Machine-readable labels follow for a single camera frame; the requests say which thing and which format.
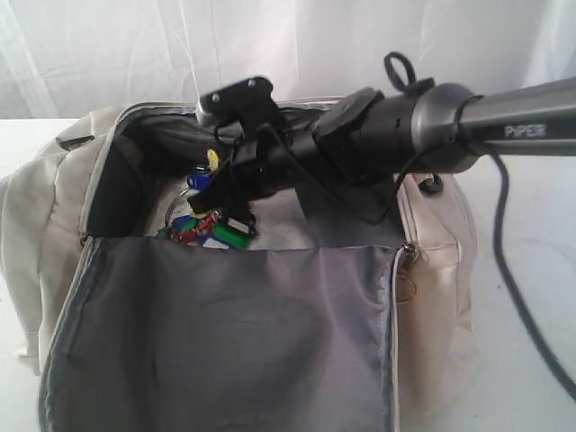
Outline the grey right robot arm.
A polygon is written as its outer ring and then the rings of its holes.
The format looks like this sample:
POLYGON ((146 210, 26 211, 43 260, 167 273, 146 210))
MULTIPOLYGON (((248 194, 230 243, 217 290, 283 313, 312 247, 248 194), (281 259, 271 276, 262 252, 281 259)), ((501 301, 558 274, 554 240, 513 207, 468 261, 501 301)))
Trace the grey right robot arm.
POLYGON ((271 82, 252 77, 203 95, 201 124, 238 124, 242 138, 189 199, 193 212, 229 210, 308 182, 369 225, 341 185, 368 186, 409 173, 458 174, 483 155, 571 156, 575 152, 575 82, 566 79, 482 96, 426 79, 386 97, 363 88, 300 124, 272 98, 271 82))

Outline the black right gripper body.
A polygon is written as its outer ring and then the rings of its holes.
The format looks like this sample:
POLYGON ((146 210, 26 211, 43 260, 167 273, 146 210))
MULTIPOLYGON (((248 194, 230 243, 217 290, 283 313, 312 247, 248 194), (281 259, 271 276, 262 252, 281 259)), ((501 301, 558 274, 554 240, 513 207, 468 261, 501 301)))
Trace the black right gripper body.
POLYGON ((226 162, 224 184, 244 201, 302 184, 337 200, 340 187, 370 187, 390 178, 367 154, 373 140, 362 131, 369 112, 384 100, 382 92, 366 87, 292 126, 270 94, 253 96, 226 115, 239 123, 243 138, 226 162))

